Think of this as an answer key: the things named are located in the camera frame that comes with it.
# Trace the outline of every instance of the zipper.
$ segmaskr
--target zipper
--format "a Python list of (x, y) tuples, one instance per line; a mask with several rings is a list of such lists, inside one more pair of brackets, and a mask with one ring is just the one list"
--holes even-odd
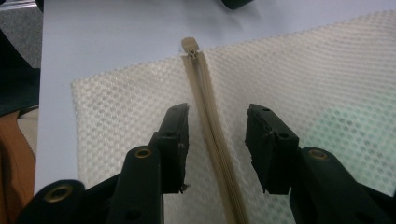
[(182, 59), (197, 104), (210, 160), (218, 180), (227, 223), (248, 223), (229, 150), (220, 126), (205, 56), (199, 51), (193, 37), (184, 38), (181, 45), (187, 53)]

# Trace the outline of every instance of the white table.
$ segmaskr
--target white table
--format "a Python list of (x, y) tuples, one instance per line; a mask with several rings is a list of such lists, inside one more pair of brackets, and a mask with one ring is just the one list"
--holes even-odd
[(236, 11), (220, 0), (46, 1), (35, 191), (77, 178), (75, 78), (178, 55), (186, 36), (212, 48), (395, 8), (391, 0), (255, 0)]

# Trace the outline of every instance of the metal screw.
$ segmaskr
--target metal screw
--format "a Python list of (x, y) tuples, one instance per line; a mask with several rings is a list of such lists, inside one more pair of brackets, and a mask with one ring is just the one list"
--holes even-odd
[(149, 148), (140, 148), (134, 153), (134, 155), (139, 159), (145, 159), (145, 158), (151, 156), (151, 154), (152, 154), (152, 151)]
[(51, 189), (44, 197), (44, 200), (48, 203), (57, 203), (67, 198), (72, 193), (72, 191), (73, 187), (71, 185), (62, 184)]
[(325, 161), (329, 159), (329, 156), (321, 150), (311, 149), (308, 151), (309, 155), (317, 160)]

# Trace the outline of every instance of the zipper tape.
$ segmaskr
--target zipper tape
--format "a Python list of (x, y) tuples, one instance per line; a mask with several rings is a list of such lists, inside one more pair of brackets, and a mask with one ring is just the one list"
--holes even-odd
[(222, 132), (212, 83), (204, 54), (199, 52), (193, 37), (181, 41), (187, 55), (182, 56), (187, 76), (198, 107), (210, 159), (219, 184), (219, 191), (228, 223), (248, 223), (227, 144)]

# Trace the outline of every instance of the black machine part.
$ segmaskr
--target black machine part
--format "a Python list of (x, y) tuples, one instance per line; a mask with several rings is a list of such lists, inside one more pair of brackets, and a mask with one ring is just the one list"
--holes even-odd
[(324, 149), (300, 149), (298, 137), (270, 109), (250, 105), (247, 113), (246, 144), (260, 183), (270, 194), (291, 188), (297, 224), (396, 223), (395, 196), (359, 184)]
[(221, 0), (221, 2), (229, 9), (240, 8), (253, 0)]
[(187, 104), (169, 108), (149, 145), (127, 153), (119, 175), (87, 190), (77, 180), (52, 183), (28, 203), (17, 223), (163, 223), (163, 194), (185, 186), (188, 111)]

